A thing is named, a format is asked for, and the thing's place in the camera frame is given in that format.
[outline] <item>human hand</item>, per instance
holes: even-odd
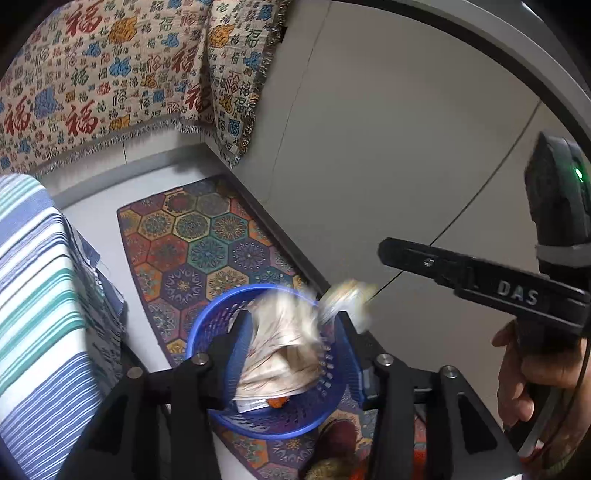
[[[566,390],[563,408],[569,402],[577,384],[587,340],[582,339],[571,351],[551,355],[528,355],[521,358],[517,350],[514,323],[509,322],[492,339],[493,346],[505,347],[505,356],[499,370],[497,406],[501,420],[513,426],[518,420],[528,421],[534,414],[534,403],[524,391],[527,382],[549,385]],[[557,412],[549,422],[541,440],[548,440],[563,416]],[[591,367],[587,369],[577,398],[560,433],[552,441],[548,462],[556,463],[575,448],[591,424]]]

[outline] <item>black cable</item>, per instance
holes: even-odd
[[[562,418],[558,422],[558,425],[556,426],[554,433],[550,436],[550,438],[548,438],[548,441],[544,443],[544,446],[530,457],[528,463],[534,462],[541,455],[545,454],[548,451],[548,449],[552,445],[552,442],[556,439],[556,437],[560,433],[560,430],[564,426],[564,422],[566,422],[566,419],[568,418],[570,411],[573,409],[574,401],[576,400],[579,390],[581,389],[581,385],[583,384],[583,380],[585,378],[585,373],[587,373],[587,364],[589,363],[589,354],[590,353],[591,353],[591,339],[587,339],[587,346],[585,347],[585,354],[583,356],[583,363],[581,365],[581,371],[579,373],[579,378],[577,379],[577,384],[573,390],[573,395],[570,397],[569,404],[567,405],[566,410],[564,411],[564,413],[562,415]]]

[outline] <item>white floor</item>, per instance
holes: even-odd
[[[127,343],[150,371],[169,367],[150,328],[125,257],[116,211],[154,193],[202,180],[220,172],[213,155],[154,170],[91,195],[63,210],[72,225],[102,256],[102,270],[128,304]],[[214,435],[224,480],[254,479]]]

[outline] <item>patterned rug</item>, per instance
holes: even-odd
[[[306,279],[265,232],[225,176],[152,195],[117,211],[135,286],[171,365],[184,359],[193,321],[231,288],[277,283],[301,288]],[[228,449],[260,480],[296,480],[314,451],[319,431],[333,419],[351,420],[357,455],[367,456],[376,411],[363,412],[348,390],[330,418],[290,440],[264,441],[213,427]],[[415,420],[415,461],[424,459],[424,425]]]

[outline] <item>teal hexagon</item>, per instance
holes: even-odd
[[[211,273],[228,264],[228,246],[211,236],[189,244],[187,263],[203,273]]]
[[[248,222],[233,213],[226,213],[212,219],[211,235],[225,244],[231,244],[248,236]]]

